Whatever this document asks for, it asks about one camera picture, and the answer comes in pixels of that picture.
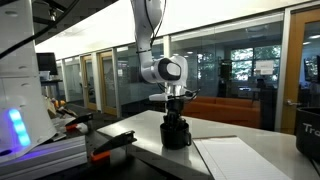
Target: black device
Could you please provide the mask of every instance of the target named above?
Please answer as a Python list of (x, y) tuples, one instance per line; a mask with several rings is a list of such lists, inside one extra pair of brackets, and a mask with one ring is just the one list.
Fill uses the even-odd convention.
[(320, 56), (304, 59), (305, 80), (320, 83)]
[(50, 71), (50, 75), (58, 75), (54, 53), (37, 53), (39, 71)]
[(320, 108), (298, 108), (296, 147), (310, 159), (320, 161)]
[(110, 139), (105, 144), (101, 145), (99, 148), (94, 150), (92, 152), (92, 154), (98, 155), (100, 153), (110, 151), (112, 149), (133, 143), (133, 142), (137, 141), (137, 139), (134, 138), (134, 135), (133, 135), (134, 133), (135, 133), (134, 131), (128, 131), (128, 132), (122, 133), (122, 134)]
[(189, 124), (181, 118), (184, 101), (172, 99), (167, 102), (167, 115), (163, 117), (164, 123), (160, 126), (161, 141), (168, 149), (181, 149), (191, 145)]

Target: monitor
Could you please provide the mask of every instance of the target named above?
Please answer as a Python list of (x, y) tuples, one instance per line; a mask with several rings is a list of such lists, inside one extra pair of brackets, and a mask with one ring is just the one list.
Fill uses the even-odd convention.
[(37, 53), (39, 71), (50, 71), (50, 75), (58, 75), (54, 53)]

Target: red object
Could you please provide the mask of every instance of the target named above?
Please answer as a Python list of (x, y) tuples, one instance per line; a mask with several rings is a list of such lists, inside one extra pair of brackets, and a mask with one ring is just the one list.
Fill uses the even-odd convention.
[(70, 126), (66, 126), (67, 131), (74, 131), (77, 129), (77, 124), (72, 124)]
[(90, 157), (91, 157), (92, 164), (102, 163), (110, 158), (110, 151), (105, 151), (97, 155), (93, 155), (93, 153), (91, 153)]

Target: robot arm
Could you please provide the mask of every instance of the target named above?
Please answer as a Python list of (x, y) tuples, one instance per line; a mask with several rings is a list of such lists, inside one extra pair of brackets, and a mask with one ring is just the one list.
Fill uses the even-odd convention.
[(195, 92), (186, 89), (187, 60), (181, 56), (152, 60), (150, 37), (161, 19), (160, 0), (131, 0), (131, 3), (135, 20), (135, 38), (140, 59), (141, 77), (148, 83), (168, 83), (165, 93), (149, 96), (150, 101), (166, 102), (167, 115), (164, 116), (164, 123), (160, 128), (162, 129), (161, 132), (169, 132), (168, 136), (164, 135), (164, 137), (169, 138), (167, 140), (163, 139), (164, 145), (168, 145), (168, 141), (175, 139), (175, 137), (172, 137), (175, 132), (188, 127), (186, 121), (181, 118), (181, 111), (184, 101), (195, 97)]
[(151, 101), (168, 101), (186, 93), (188, 64), (185, 58), (173, 56), (152, 60), (150, 37), (159, 24), (162, 11), (160, 0), (131, 0), (134, 20), (137, 53), (140, 59), (140, 74), (148, 83), (167, 82), (166, 93), (151, 95)]

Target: ceiling light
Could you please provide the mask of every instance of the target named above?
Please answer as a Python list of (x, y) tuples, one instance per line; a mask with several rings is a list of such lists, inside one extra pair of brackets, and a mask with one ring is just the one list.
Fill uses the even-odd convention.
[(128, 47), (128, 46), (117, 48), (117, 52), (120, 52), (120, 51), (128, 51), (128, 50), (129, 50), (129, 47)]
[(246, 28), (247, 32), (261, 32), (261, 31), (265, 31), (269, 28), (268, 25), (263, 25), (263, 26), (255, 26), (255, 27), (249, 27)]
[(310, 36), (309, 39), (318, 39), (320, 38), (320, 34), (314, 35), (314, 36)]

